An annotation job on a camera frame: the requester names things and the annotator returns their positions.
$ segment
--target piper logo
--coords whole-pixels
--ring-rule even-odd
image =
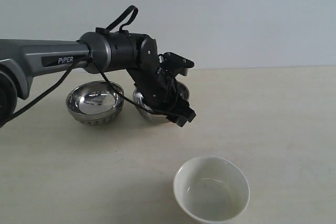
[[[58,58],[58,64],[65,64],[65,63],[71,63],[73,62],[73,59],[74,57],[73,56],[69,56],[69,57],[61,57],[61,58]]]

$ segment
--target beige tabletop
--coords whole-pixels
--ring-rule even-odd
[[[60,76],[36,78],[18,108]],[[131,97],[125,71],[108,77]],[[199,155],[246,175],[250,203],[234,223],[335,223],[336,67],[194,70],[179,79],[197,113],[183,128],[150,125],[128,103],[108,126],[79,124],[65,97],[101,77],[74,71],[0,129],[0,223],[192,223],[172,180]]]

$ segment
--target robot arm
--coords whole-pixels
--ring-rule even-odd
[[[0,39],[0,122],[14,112],[18,97],[29,97],[35,76],[65,71],[76,60],[76,68],[88,73],[126,70],[153,111],[167,115],[180,127],[191,122],[196,114],[179,94],[175,77],[186,76],[194,63],[172,52],[159,55],[155,39],[122,29],[130,20],[118,32],[111,32],[120,22],[117,19],[108,28],[83,34],[78,41]]]

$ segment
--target white backdrop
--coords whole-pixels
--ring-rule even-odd
[[[0,38],[76,40],[131,4],[132,32],[199,69],[336,64],[336,0],[0,0]]]

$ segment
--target metal bowl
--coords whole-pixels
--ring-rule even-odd
[[[183,83],[177,81],[178,85],[180,85],[180,94],[181,96],[185,99],[185,100],[189,100],[189,95],[190,95],[190,92],[189,92],[189,89],[186,87],[186,85],[184,85]],[[147,106],[144,102],[143,102],[143,95],[142,93],[136,88],[134,91],[133,91],[133,101],[144,107],[145,109],[147,110],[152,110],[149,106]],[[152,123],[157,123],[157,124],[162,124],[162,123],[168,123],[169,120],[166,119],[166,116],[165,115],[154,115],[154,114],[151,114],[147,111],[144,111],[143,109],[139,108],[136,106],[136,109],[138,110],[138,112],[140,113],[140,115],[145,118],[146,120],[152,122]]]
[[[121,86],[110,82],[120,94]],[[85,83],[72,90],[66,98],[66,106],[75,120],[89,126],[107,124],[122,111],[124,99],[105,81]]]

